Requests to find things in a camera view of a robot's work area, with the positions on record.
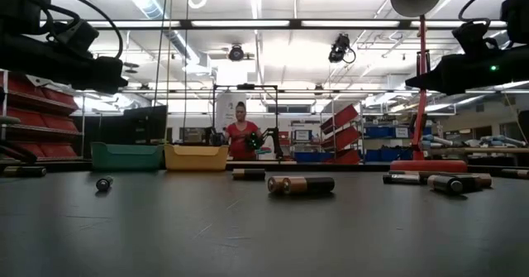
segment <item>red pole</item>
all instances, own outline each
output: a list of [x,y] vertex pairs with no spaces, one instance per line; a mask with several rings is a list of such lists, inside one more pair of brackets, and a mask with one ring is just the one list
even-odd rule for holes
[[[427,71],[427,27],[426,27],[426,18],[424,15],[421,16],[421,59],[420,59],[420,72],[425,74]],[[424,160],[424,154],[420,149],[422,141],[422,116],[424,115],[424,109],[427,105],[427,91],[422,89],[419,95],[419,108],[417,110],[417,120],[415,122],[415,131],[413,133],[412,146],[418,148],[418,150],[413,150],[413,160]]]

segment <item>red shirt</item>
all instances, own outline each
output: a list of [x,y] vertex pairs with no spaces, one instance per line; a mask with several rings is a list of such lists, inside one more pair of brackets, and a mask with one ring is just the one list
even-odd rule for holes
[[235,159],[254,159],[255,151],[246,147],[245,138],[252,132],[257,132],[259,128],[250,121],[246,121],[245,130],[239,130],[235,123],[231,124],[226,132],[230,135],[230,155]]

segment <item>security camera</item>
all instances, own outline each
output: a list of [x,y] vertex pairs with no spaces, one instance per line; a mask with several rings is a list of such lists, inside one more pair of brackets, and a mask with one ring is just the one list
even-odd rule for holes
[[241,61],[245,58],[245,52],[242,50],[240,45],[232,45],[228,58],[231,61]]

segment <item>sign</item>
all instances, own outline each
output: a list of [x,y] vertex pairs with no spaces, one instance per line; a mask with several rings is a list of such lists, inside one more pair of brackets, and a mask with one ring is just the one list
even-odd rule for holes
[[395,137],[397,138],[408,138],[407,127],[396,127],[395,128]]
[[296,131],[296,141],[310,141],[311,140],[311,131],[302,130]]

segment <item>woman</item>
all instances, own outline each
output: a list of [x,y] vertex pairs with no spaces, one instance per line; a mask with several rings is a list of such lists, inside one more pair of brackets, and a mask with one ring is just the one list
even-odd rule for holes
[[226,138],[231,139],[230,156],[233,160],[257,160],[255,150],[246,147],[245,138],[252,132],[261,137],[261,131],[253,122],[246,120],[246,106],[243,102],[237,104],[235,116],[237,122],[226,129]]

